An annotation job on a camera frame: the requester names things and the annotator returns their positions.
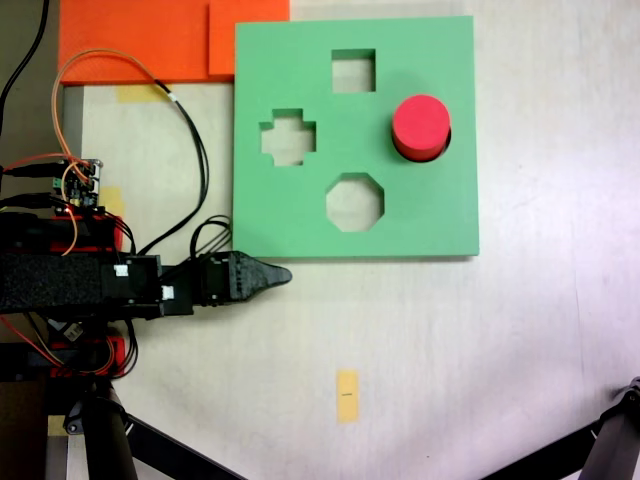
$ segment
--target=black tripod leg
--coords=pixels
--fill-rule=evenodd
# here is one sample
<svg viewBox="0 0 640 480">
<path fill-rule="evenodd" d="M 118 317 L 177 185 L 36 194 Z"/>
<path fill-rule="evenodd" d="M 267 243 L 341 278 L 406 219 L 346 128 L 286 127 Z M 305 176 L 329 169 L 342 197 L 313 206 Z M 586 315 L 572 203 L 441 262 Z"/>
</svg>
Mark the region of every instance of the black tripod leg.
<svg viewBox="0 0 640 480">
<path fill-rule="evenodd" d="M 598 428 L 598 422 L 587 425 L 483 480 L 513 480 L 517 478 L 561 480 L 566 478 L 579 471 L 584 465 L 595 442 L 592 432 L 597 432 Z"/>
<path fill-rule="evenodd" d="M 246 480 L 192 448 L 129 415 L 133 456 L 174 480 Z"/>
<path fill-rule="evenodd" d="M 91 480 L 138 480 L 121 410 L 94 399 L 82 410 L 82 427 Z"/>
<path fill-rule="evenodd" d="M 580 480 L 631 480 L 639 453 L 637 422 L 621 411 L 602 425 Z"/>
</svg>

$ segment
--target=shape sorter board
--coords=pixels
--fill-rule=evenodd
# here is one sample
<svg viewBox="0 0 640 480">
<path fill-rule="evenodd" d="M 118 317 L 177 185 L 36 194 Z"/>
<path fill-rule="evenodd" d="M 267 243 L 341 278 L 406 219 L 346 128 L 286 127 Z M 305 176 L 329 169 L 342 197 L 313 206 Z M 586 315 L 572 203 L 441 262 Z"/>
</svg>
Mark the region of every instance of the shape sorter board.
<svg viewBox="0 0 640 480">
<path fill-rule="evenodd" d="M 479 252 L 471 17 L 240 24 L 236 40 L 234 248 L 259 257 L 466 256 Z M 373 91 L 334 93 L 332 60 L 373 59 Z M 447 150 L 414 163 L 393 144 L 407 97 L 440 99 Z M 262 151 L 274 117 L 299 112 L 315 151 L 276 166 Z M 383 215 L 341 230 L 327 194 L 367 180 Z"/>
</svg>

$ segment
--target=orange foam block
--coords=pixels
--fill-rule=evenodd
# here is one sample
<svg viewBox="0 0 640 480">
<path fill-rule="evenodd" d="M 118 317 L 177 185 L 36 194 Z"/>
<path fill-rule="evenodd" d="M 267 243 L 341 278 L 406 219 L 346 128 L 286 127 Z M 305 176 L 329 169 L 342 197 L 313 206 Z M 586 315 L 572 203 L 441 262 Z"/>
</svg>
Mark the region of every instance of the orange foam block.
<svg viewBox="0 0 640 480">
<path fill-rule="evenodd" d="M 209 76 L 231 82 L 235 75 L 236 24 L 286 22 L 289 0 L 212 0 L 209 9 Z"/>
<path fill-rule="evenodd" d="M 114 48 L 137 57 L 165 83 L 230 81 L 235 23 L 288 19 L 288 0 L 60 0 L 58 68 L 82 50 Z M 149 79 L 126 60 L 93 56 L 72 66 L 62 82 Z"/>
</svg>

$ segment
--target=octagonal hole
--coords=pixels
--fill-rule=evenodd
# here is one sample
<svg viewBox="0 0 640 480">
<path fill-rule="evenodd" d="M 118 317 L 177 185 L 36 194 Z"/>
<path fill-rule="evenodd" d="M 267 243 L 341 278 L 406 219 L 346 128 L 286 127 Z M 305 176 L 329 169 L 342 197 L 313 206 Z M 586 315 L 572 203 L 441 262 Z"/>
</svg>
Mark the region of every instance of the octagonal hole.
<svg viewBox="0 0 640 480">
<path fill-rule="evenodd" d="M 384 190 L 366 173 L 345 173 L 327 191 L 326 206 L 343 232 L 366 232 L 384 215 Z"/>
</svg>

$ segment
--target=yellow sticky note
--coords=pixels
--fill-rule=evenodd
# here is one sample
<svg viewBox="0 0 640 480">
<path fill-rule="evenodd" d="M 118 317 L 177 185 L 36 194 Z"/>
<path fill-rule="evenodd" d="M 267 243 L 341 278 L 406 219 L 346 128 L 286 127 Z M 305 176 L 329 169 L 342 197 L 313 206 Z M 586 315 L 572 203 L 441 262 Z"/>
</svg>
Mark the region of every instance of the yellow sticky note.
<svg viewBox="0 0 640 480">
<path fill-rule="evenodd" d="M 338 390 L 338 423 L 358 421 L 358 372 L 355 370 L 338 370 L 336 377 Z"/>
<path fill-rule="evenodd" d="M 167 94 L 156 84 L 116 86 L 118 103 L 152 103 L 169 101 Z"/>
<path fill-rule="evenodd" d="M 118 217 L 124 217 L 122 190 L 118 187 L 100 187 L 100 206 Z"/>
</svg>

